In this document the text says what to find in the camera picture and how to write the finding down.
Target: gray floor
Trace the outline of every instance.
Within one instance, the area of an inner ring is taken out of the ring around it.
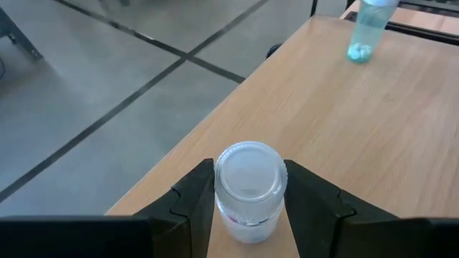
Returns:
[[[258,0],[70,1],[189,52]],[[323,0],[318,13],[338,16],[344,2]],[[0,6],[44,55],[32,61],[0,39],[1,195],[180,57],[53,0]],[[310,7],[311,0],[268,0],[197,57],[246,77]],[[185,61],[1,202],[0,216],[103,214],[236,86]]]

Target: wooden table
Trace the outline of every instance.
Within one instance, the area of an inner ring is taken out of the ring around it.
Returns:
[[[346,17],[350,11],[359,11],[359,1],[355,1],[343,15],[341,15],[341,19]],[[455,35],[459,34],[459,18],[455,17],[397,8],[391,21],[414,27],[421,27],[423,29],[431,29]]]
[[[459,216],[459,47],[385,32],[367,64],[354,25],[316,16],[193,129],[108,214],[133,214],[203,158],[258,140],[398,216]],[[285,211],[257,245],[215,209],[209,257],[297,257]]]

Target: jar lid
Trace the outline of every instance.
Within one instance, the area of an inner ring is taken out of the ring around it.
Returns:
[[[245,141],[227,148],[215,163],[216,180],[242,202],[262,201],[281,191],[285,164],[270,146]]]

